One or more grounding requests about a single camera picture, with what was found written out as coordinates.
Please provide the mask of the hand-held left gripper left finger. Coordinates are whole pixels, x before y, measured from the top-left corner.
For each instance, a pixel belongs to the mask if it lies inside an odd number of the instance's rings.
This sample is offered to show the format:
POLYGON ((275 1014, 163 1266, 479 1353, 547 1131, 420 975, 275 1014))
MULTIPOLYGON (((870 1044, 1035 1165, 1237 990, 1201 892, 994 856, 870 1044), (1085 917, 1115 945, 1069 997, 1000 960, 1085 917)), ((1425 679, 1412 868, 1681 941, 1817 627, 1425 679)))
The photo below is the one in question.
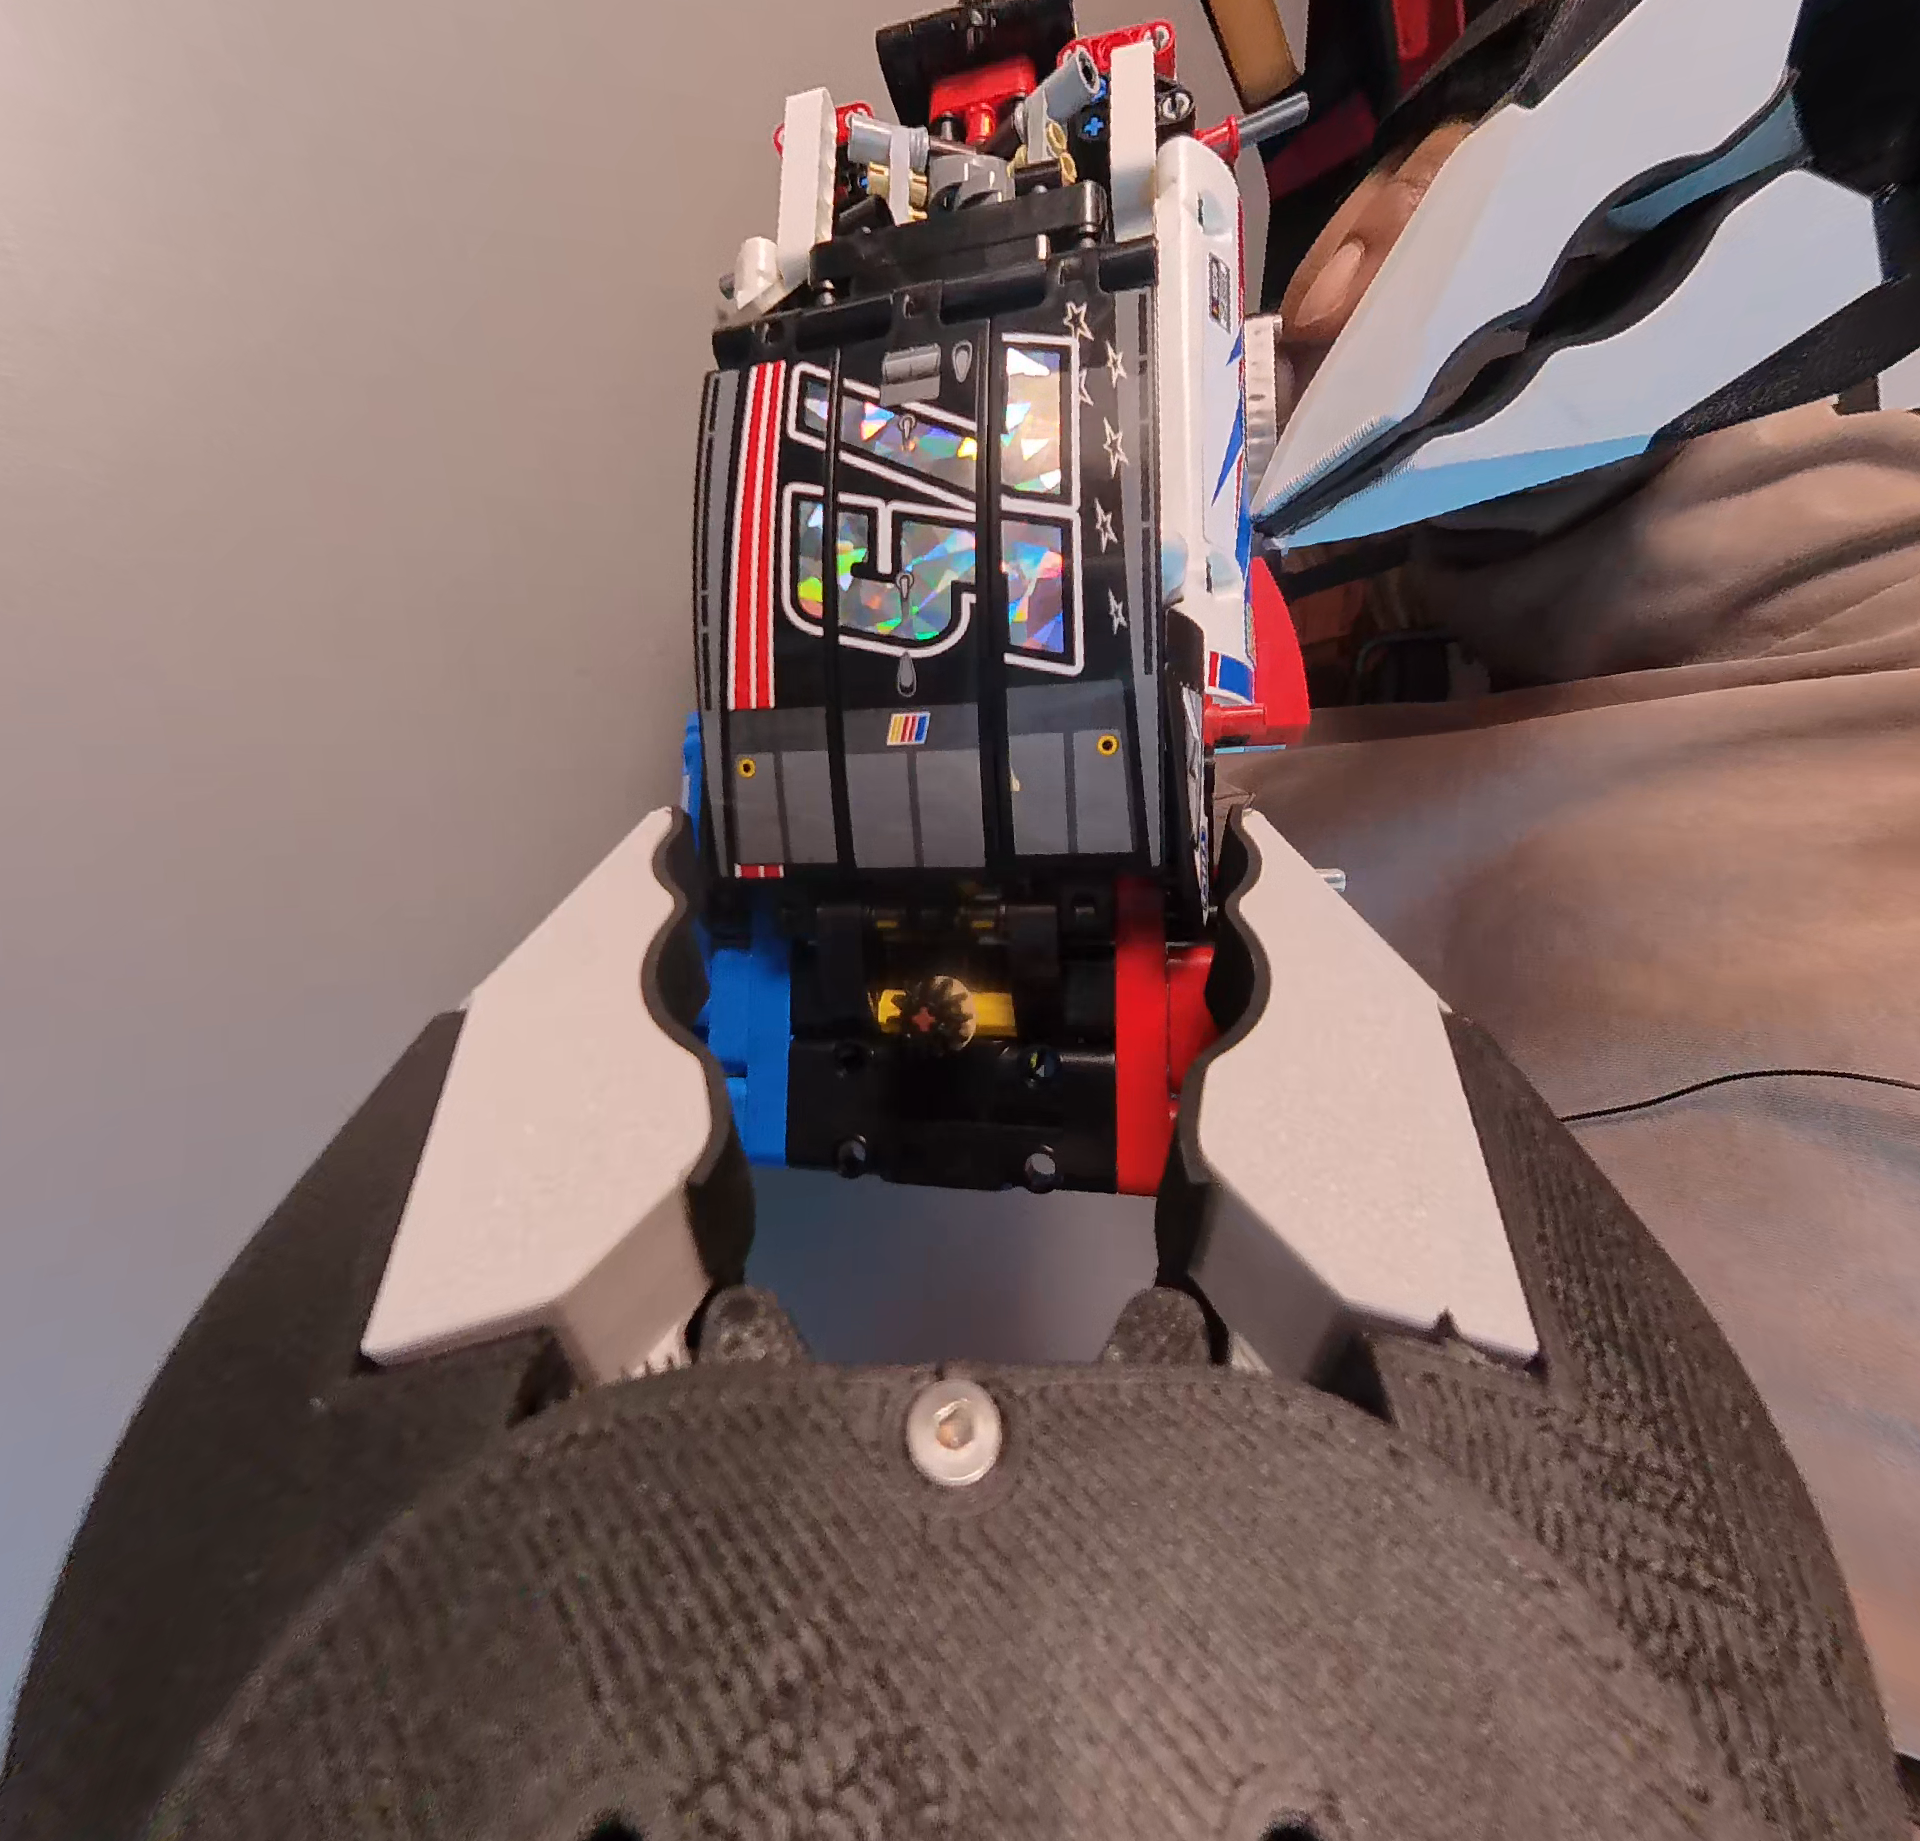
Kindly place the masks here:
POLYGON ((551 1333, 589 1384, 689 1364, 754 1228, 727 1078, 691 1032, 691 883, 665 806, 470 994, 366 1360, 551 1333))

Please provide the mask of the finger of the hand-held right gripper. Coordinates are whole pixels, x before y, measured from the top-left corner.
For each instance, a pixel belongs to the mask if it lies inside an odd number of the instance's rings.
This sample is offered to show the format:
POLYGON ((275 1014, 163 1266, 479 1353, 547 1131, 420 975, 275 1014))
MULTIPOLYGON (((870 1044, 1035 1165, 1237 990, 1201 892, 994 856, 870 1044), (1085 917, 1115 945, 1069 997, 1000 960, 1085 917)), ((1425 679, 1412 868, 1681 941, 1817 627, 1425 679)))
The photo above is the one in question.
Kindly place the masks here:
POLYGON ((1457 350, 1548 289, 1593 214, 1765 110, 1801 3, 1562 0, 1516 90, 1436 173, 1285 439, 1408 423, 1457 350))
POLYGON ((1285 550, 1375 539, 1667 452, 1917 355, 1917 193, 1769 170, 1565 263, 1395 401, 1440 299, 1392 261, 1260 481, 1285 550))

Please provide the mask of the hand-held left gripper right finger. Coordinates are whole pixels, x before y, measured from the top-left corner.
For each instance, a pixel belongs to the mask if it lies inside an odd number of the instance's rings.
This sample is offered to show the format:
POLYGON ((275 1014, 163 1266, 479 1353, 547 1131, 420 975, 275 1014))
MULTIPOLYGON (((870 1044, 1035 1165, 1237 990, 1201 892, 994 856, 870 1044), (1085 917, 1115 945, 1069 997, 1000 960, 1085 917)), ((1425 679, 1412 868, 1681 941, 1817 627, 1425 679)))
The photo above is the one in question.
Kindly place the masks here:
POLYGON ((1451 1333, 1532 1364, 1446 1007, 1255 808, 1230 853, 1224 1012, 1183 1085, 1164 1274, 1280 1376, 1326 1376, 1360 1333, 1451 1333))

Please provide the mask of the person's right forearm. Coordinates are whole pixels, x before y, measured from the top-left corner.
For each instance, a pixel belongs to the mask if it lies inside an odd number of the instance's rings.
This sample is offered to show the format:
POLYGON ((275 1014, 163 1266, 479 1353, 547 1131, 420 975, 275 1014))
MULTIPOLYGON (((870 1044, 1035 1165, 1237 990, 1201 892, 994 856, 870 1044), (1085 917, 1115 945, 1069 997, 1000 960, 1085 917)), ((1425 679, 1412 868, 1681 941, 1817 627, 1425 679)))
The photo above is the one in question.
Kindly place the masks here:
POLYGON ((1914 672, 1919 419, 1774 413, 1534 545, 1424 527, 1408 581, 1499 689, 1914 672))

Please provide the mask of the lego race car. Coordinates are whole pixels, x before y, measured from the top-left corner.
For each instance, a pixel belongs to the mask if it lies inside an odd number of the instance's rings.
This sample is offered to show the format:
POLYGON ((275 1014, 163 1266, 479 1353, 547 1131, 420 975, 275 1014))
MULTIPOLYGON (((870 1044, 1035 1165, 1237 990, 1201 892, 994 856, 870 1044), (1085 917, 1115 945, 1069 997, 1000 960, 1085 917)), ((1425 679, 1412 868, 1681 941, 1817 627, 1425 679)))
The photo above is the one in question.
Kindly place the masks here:
POLYGON ((1214 766, 1302 738, 1252 552, 1234 120, 1172 27, 958 0, 787 102, 699 430, 708 1007, 757 1165, 1152 1196, 1214 766))

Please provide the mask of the person's right hand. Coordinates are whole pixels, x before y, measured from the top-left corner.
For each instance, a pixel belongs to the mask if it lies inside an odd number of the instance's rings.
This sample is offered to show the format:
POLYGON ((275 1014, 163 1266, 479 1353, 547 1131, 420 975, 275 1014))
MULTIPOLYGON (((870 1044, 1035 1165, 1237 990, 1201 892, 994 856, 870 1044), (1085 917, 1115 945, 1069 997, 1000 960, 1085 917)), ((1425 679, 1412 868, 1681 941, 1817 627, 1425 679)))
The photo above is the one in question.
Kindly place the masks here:
POLYGON ((1417 144, 1392 151, 1307 248, 1280 302, 1280 343, 1297 391, 1354 317, 1431 180, 1469 133, 1467 120, 1445 120, 1417 144))

